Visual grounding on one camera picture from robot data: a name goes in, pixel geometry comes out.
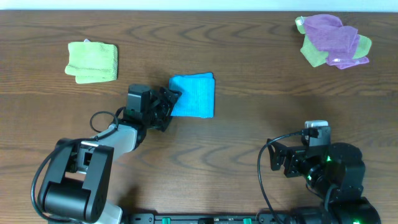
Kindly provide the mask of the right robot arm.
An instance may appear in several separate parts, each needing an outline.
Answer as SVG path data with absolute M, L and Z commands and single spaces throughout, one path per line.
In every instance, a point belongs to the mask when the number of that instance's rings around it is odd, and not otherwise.
M 281 223 L 380 224 L 381 218 L 363 193 L 366 167 L 359 148 L 343 142 L 288 147 L 267 141 L 271 169 L 284 167 L 287 178 L 302 176 L 322 201 L 279 215 Z

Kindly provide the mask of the blue microfiber cloth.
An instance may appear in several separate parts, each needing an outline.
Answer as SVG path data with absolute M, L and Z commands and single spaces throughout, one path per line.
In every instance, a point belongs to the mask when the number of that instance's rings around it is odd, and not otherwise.
M 175 75 L 169 89 L 182 93 L 172 116 L 212 118 L 215 111 L 215 79 L 211 72 L 194 75 Z

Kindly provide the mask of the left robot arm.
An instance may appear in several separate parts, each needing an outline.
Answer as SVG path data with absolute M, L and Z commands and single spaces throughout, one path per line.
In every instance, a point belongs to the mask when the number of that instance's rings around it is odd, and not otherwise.
M 107 129 L 90 138 L 60 139 L 32 181 L 36 213 L 49 223 L 122 223 L 122 208 L 107 200 L 112 164 L 135 150 L 147 130 L 165 131 L 181 95 L 132 84 Z

